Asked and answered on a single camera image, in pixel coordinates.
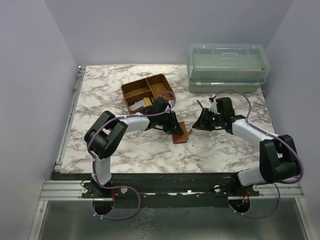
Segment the brown woven basket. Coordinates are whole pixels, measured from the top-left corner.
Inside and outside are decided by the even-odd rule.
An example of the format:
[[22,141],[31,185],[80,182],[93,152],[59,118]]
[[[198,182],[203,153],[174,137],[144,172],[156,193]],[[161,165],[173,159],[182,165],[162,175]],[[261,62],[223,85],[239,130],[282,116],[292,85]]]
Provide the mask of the brown woven basket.
[[133,105],[145,98],[149,98],[153,103],[158,97],[163,97],[166,100],[173,100],[174,97],[167,91],[174,92],[171,85],[164,74],[157,74],[143,79],[125,83],[121,86],[124,102],[130,114],[135,114],[139,111],[146,110],[149,105],[134,108]]

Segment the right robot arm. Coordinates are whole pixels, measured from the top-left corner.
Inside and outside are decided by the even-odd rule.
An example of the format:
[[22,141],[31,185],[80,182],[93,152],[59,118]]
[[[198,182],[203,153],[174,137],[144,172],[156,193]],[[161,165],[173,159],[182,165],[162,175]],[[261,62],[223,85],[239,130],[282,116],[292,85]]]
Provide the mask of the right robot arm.
[[248,186],[285,183],[303,172],[294,140],[291,136],[277,135],[252,124],[244,115],[237,115],[229,97],[210,97],[209,108],[204,107],[192,128],[218,131],[235,135],[259,152],[258,166],[239,171],[230,183],[230,191],[241,196]]

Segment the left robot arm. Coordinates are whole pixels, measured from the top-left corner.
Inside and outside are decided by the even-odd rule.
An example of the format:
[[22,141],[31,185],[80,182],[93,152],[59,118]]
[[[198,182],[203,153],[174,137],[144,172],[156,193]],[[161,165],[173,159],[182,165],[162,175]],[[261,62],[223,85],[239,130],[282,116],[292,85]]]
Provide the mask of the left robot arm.
[[175,103],[158,97],[146,113],[114,115],[104,111],[84,136],[87,152],[93,157],[93,191],[101,198],[111,191],[111,156],[115,153],[124,135],[137,131],[148,131],[161,126],[166,134],[183,135],[176,113],[172,110]]

